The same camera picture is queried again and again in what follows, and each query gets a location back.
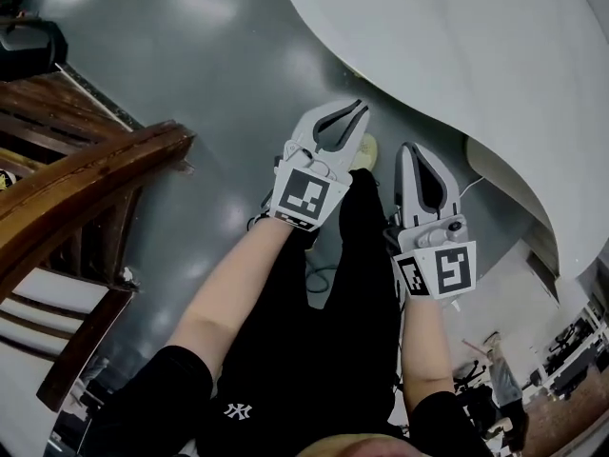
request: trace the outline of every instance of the black sleeve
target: black sleeve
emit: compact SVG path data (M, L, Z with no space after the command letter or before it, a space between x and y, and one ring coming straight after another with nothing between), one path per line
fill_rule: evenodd
M433 457L492 457L457 396L450 392L427 396L415 407L410 418L410 439L418 450Z
M177 454L201 424L212 387L198 356L186 348L162 348L94 416L83 455Z

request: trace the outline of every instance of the forearm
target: forearm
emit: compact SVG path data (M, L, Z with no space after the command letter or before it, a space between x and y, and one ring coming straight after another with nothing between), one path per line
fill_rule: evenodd
M197 353L216 377L291 231L274 219L256 223L197 291L168 343Z
M442 308L435 300L408 300L404 312L402 371L408 412L424 398L454 391Z

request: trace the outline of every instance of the brown floor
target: brown floor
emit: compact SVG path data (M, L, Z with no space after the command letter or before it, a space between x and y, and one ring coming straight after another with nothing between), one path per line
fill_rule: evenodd
M547 396L533 400L526 411L530 427L523 457L548 457L594 424L609 409L609 369L596 367L571 395L569 401L552 401Z

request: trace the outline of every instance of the gray floor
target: gray floor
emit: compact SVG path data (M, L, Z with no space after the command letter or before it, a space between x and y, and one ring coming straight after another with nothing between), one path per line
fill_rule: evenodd
M369 102L387 213L403 141L434 150L462 188L477 177L460 132L354 76L289 0L43 0L41 14L64 31L69 63L138 121L173 118L198 135L188 156L194 174L159 178L132 228L127 258L141 292L105 346L124 376L164 343L196 288L243 235L272 186L273 156L306 110L345 97ZM530 221L485 182L466 194L462 210L478 241L480 274ZM340 251L334 215L314 262L336 263ZM311 303L322 306L324 296Z

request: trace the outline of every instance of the person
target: person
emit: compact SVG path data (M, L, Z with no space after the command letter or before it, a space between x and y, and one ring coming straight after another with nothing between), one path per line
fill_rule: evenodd
M86 457L169 457L192 439L200 456L490 455L457 402L431 299L404 309L409 441L387 423L402 314L376 182L366 169L351 175L324 309L307 303L311 234L261 218L206 279L167 345L93 418Z
M526 432L529 428L529 416L524 411L522 389L507 364L501 350L501 335L496 331L485 341L486 357L491 366L491 386L503 419L509 419L511 429L505 432L504 441L513 453L524 450Z

